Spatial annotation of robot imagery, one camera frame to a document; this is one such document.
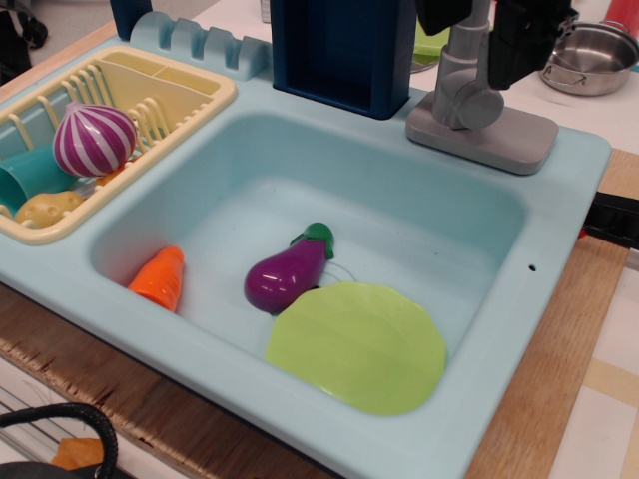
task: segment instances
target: green plate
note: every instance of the green plate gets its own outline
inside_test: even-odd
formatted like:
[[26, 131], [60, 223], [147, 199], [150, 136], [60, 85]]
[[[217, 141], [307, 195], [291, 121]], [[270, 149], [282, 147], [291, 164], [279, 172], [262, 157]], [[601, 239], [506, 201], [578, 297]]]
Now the green plate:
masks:
[[433, 57], [439, 57], [441, 55], [441, 49], [448, 43], [448, 36], [450, 29], [446, 28], [437, 35], [427, 36], [419, 22], [415, 30], [415, 49], [416, 55], [427, 55]]
[[361, 411], [391, 415], [432, 394], [445, 344], [426, 311], [397, 291], [340, 282], [278, 316], [266, 360]]

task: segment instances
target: teal cup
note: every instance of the teal cup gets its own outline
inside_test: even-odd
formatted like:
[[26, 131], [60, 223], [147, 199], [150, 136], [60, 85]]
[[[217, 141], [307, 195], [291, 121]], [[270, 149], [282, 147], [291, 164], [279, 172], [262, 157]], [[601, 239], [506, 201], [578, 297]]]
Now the teal cup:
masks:
[[62, 171], [47, 145], [0, 161], [0, 205], [12, 215], [40, 193], [66, 191], [77, 177]]

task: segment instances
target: light blue sink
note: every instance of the light blue sink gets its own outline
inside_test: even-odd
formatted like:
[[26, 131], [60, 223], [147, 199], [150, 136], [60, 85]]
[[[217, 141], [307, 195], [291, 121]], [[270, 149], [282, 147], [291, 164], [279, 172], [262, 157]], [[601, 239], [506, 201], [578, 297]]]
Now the light blue sink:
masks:
[[[0, 235], [0, 279], [346, 477], [462, 476], [609, 145], [561, 129], [541, 171], [517, 177], [410, 142], [405, 117], [423, 92], [381, 122], [274, 90], [269, 69], [237, 87], [66, 237], [33, 246]], [[421, 407], [365, 414], [263, 360], [274, 321], [245, 300], [245, 275], [313, 222], [335, 236], [321, 284], [385, 284], [430, 313], [447, 366]], [[124, 288], [167, 244], [186, 257], [178, 314]]]

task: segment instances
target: purple eggplant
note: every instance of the purple eggplant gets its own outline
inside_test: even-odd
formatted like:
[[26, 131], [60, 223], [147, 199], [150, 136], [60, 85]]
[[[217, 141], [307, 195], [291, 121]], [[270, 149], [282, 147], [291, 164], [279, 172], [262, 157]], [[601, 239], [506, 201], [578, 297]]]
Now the purple eggplant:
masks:
[[270, 314], [284, 311], [317, 286], [326, 262], [333, 258], [332, 245], [329, 227], [309, 225], [287, 249], [251, 268], [244, 283], [249, 303]]

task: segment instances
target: metal pot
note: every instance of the metal pot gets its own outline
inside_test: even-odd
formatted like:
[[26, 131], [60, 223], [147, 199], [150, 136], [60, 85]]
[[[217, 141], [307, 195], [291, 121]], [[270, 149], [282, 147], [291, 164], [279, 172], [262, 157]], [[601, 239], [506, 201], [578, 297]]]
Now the metal pot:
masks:
[[572, 35], [557, 42], [541, 79], [573, 95], [612, 93], [628, 80], [639, 61], [639, 44], [627, 33], [604, 23], [575, 23]]

